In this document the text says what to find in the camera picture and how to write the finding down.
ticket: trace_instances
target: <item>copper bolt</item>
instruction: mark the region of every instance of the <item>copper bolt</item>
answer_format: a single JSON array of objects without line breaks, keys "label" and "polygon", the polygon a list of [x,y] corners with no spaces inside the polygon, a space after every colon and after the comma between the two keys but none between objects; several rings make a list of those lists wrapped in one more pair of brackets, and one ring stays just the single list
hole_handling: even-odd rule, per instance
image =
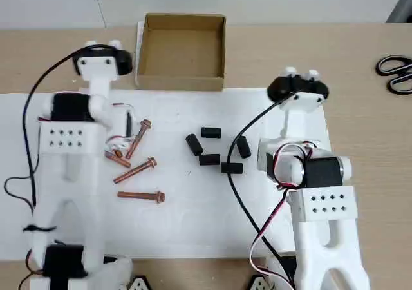
[{"label": "copper bolt", "polygon": [[115,184],[118,184],[119,182],[122,182],[123,180],[128,179],[129,177],[132,177],[133,175],[136,175],[137,173],[141,171],[144,171],[145,169],[154,168],[155,166],[157,166],[157,162],[155,158],[149,157],[145,163],[131,169],[130,171],[124,174],[121,174],[121,176],[113,179],[113,182],[115,182]]},{"label": "copper bolt", "polygon": [[119,164],[122,165],[122,166],[125,166],[125,167],[127,167],[127,168],[130,168],[130,167],[131,167],[131,164],[130,164],[129,161],[126,161],[126,160],[124,160],[124,159],[121,159],[121,158],[117,157],[116,155],[114,155],[114,154],[112,154],[112,153],[110,153],[110,152],[108,152],[108,151],[105,151],[105,152],[104,152],[104,156],[105,156],[107,159],[110,159],[110,160],[112,160],[112,161],[115,161],[116,163],[119,163]]},{"label": "copper bolt", "polygon": [[115,148],[113,148],[112,150],[113,150],[113,153],[115,153],[116,157],[118,157],[118,158],[122,158],[122,157],[123,157],[123,154],[122,154],[122,152],[121,152],[120,150],[117,150],[117,149],[115,149]]},{"label": "copper bolt", "polygon": [[139,145],[140,140],[142,140],[144,133],[146,132],[147,129],[150,129],[151,126],[152,126],[152,123],[147,119],[144,119],[140,122],[139,133],[137,133],[135,139],[131,143],[129,150],[126,153],[126,159],[131,158],[132,154],[135,152],[137,146]]},{"label": "copper bolt", "polygon": [[119,198],[139,198],[142,200],[154,200],[157,204],[165,202],[165,194],[157,191],[156,193],[143,193],[143,192],[124,192],[119,191],[117,193]]}]

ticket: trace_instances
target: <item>cardboard box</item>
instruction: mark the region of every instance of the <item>cardboard box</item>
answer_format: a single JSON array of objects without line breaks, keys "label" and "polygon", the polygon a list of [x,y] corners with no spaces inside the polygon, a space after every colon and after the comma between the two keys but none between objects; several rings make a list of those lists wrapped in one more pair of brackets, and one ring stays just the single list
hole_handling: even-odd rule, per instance
[{"label": "cardboard box", "polygon": [[146,90],[222,90],[225,17],[146,15],[137,70]]}]

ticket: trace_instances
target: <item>black rubber piece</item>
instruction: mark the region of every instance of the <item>black rubber piece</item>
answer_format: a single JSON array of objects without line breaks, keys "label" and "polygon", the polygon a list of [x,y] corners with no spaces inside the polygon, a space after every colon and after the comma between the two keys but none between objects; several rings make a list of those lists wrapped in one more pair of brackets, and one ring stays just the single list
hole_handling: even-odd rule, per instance
[{"label": "black rubber piece", "polygon": [[239,139],[236,141],[236,144],[238,145],[240,157],[249,158],[252,155],[246,136],[242,135],[241,137],[239,137]]},{"label": "black rubber piece", "polygon": [[283,100],[294,92],[316,93],[322,95],[323,99],[327,99],[329,96],[329,89],[323,82],[302,79],[300,75],[276,77],[267,89],[268,97],[274,103]]},{"label": "black rubber piece", "polygon": [[203,153],[203,147],[200,145],[199,140],[195,136],[195,134],[192,133],[186,136],[186,142],[193,152],[193,155],[199,156],[201,155],[201,153]]},{"label": "black rubber piece", "polygon": [[336,157],[308,159],[303,166],[306,188],[343,185],[341,165]]},{"label": "black rubber piece", "polygon": [[243,174],[243,163],[226,163],[222,162],[220,171],[223,174]]},{"label": "black rubber piece", "polygon": [[218,166],[220,164],[220,155],[211,153],[210,155],[200,155],[199,165],[201,166]]},{"label": "black rubber piece", "polygon": [[201,127],[200,136],[207,137],[210,139],[220,139],[221,128]]}]

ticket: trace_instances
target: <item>white plastic bracket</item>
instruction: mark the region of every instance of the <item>white plastic bracket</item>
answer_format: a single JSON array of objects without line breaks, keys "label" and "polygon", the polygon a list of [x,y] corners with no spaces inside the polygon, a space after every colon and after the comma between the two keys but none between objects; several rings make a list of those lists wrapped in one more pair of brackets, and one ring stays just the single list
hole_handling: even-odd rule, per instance
[{"label": "white plastic bracket", "polygon": [[298,92],[280,105],[280,108],[285,111],[285,124],[281,131],[281,136],[303,139],[306,131],[307,113],[318,108],[322,101],[322,95]]},{"label": "white plastic bracket", "polygon": [[[351,290],[370,290],[361,260],[353,186],[300,189],[291,193],[298,290],[320,290],[325,276],[340,272]],[[330,241],[321,244],[318,221],[329,222]]]},{"label": "white plastic bracket", "polygon": [[109,97],[110,82],[118,79],[114,57],[82,57],[77,61],[80,74],[90,82],[90,95]]}]

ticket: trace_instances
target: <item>scissor handle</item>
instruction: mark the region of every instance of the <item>scissor handle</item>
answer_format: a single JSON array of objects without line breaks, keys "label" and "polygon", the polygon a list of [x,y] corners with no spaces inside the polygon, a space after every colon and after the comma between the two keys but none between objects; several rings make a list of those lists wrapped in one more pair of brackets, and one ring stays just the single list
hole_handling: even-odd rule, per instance
[{"label": "scissor handle", "polygon": [[[384,69],[383,65],[388,61],[398,61],[404,63],[402,66],[397,66],[392,69]],[[390,55],[382,58],[375,66],[375,71],[381,76],[388,76],[394,74],[407,73],[409,69],[412,69],[412,59],[401,55]]]},{"label": "scissor handle", "polygon": [[400,82],[405,82],[412,79],[412,73],[404,73],[401,74],[399,77],[396,77],[394,79],[391,79],[387,85],[386,88],[391,92],[394,93],[395,95],[411,95],[412,94],[412,87],[410,89],[405,89],[405,90],[400,90],[395,88],[395,85],[400,83]]}]

